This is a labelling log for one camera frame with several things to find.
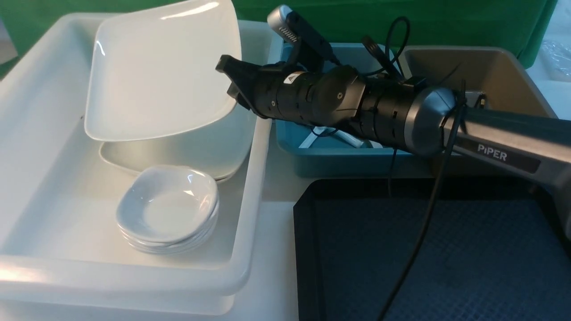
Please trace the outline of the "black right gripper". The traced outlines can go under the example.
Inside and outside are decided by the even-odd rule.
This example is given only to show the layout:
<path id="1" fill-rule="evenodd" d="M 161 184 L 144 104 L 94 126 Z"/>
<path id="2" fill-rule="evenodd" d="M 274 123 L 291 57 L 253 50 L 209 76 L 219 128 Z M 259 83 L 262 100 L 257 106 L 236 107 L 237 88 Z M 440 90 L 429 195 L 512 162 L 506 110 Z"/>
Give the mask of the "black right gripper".
<path id="1" fill-rule="evenodd" d="M 222 55 L 215 69 L 228 78 L 241 77 L 241 84 L 232 82 L 227 94 L 256 116 L 317 124 L 313 95 L 321 71 L 309 72 L 284 62 L 256 65 L 230 55 Z"/>

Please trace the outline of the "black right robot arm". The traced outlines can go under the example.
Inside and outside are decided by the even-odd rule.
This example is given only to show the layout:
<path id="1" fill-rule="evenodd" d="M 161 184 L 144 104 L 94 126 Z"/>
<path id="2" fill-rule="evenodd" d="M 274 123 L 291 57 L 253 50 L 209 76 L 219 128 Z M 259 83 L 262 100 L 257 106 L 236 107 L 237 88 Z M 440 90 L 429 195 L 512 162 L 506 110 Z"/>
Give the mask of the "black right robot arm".
<path id="1" fill-rule="evenodd" d="M 570 236 L 570 122 L 465 107 L 459 90 L 419 78 L 366 79 L 351 66 L 312 73 L 222 55 L 228 95 L 263 119 L 327 127 L 422 157 L 444 150 L 549 187 Z"/>

